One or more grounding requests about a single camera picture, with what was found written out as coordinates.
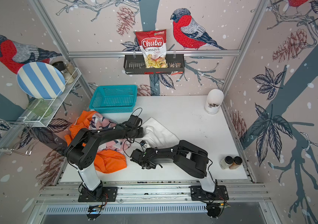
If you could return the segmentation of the white shorts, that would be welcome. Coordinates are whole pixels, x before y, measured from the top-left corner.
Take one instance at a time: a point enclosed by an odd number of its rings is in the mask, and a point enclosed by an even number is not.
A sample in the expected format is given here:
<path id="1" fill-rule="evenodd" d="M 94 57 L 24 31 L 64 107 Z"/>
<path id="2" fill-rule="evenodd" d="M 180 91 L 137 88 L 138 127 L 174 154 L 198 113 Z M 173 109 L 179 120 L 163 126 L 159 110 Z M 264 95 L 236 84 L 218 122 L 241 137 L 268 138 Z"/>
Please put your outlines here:
<path id="1" fill-rule="evenodd" d="M 179 144 L 179 139 L 153 117 L 143 125 L 144 140 L 152 148 L 168 148 Z"/>

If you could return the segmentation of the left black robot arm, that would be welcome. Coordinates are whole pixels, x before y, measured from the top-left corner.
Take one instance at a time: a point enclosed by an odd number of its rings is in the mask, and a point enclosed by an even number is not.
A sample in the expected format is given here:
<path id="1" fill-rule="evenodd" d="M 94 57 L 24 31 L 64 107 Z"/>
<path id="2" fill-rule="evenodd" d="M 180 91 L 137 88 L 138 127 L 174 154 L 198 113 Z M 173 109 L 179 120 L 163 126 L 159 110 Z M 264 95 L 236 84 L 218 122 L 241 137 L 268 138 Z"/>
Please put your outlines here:
<path id="1" fill-rule="evenodd" d="M 115 127 L 101 130 L 83 128 L 64 151 L 70 165 L 76 168 L 83 184 L 83 189 L 93 197 L 100 198 L 103 183 L 94 168 L 94 160 L 100 145 L 118 139 L 136 139 L 144 136 L 142 119 L 131 115 L 128 121 Z"/>

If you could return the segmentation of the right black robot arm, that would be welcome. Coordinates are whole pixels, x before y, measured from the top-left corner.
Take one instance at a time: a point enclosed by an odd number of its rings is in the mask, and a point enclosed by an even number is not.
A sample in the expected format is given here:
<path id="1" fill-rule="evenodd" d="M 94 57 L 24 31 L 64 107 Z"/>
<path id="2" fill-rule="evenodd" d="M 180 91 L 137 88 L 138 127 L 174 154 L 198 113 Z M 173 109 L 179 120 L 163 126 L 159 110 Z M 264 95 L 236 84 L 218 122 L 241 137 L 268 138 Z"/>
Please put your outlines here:
<path id="1" fill-rule="evenodd" d="M 180 140 L 177 145 L 167 148 L 147 148 L 145 151 L 136 149 L 130 160 L 141 166 L 142 169 L 155 169 L 163 163 L 173 163 L 187 174 L 195 177 L 201 183 L 202 190 L 214 193 L 216 183 L 208 174 L 208 153 L 204 149 Z"/>

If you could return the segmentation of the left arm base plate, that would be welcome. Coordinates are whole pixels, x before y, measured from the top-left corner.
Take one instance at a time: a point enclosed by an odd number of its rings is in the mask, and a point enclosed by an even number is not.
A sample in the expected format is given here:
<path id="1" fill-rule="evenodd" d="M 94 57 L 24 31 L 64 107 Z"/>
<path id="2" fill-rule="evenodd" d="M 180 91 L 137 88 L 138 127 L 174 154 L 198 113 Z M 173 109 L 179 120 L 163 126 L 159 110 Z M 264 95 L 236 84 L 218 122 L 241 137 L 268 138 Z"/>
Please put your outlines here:
<path id="1" fill-rule="evenodd" d="M 117 197 L 117 187 L 101 187 L 96 191 L 89 191 L 82 187 L 80 190 L 78 202 L 94 203 L 94 202 L 115 202 Z"/>

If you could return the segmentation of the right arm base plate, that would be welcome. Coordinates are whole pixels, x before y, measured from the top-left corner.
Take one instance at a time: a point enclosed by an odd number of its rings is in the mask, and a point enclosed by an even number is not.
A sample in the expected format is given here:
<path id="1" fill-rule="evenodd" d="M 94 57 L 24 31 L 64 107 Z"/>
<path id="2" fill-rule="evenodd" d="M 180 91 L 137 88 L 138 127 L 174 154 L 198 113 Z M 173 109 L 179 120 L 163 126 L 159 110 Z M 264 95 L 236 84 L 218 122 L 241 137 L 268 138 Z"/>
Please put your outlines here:
<path id="1" fill-rule="evenodd" d="M 228 201 L 229 195 L 226 186 L 216 185 L 214 192 L 207 192 L 199 185 L 190 187 L 191 199 L 193 201 Z"/>

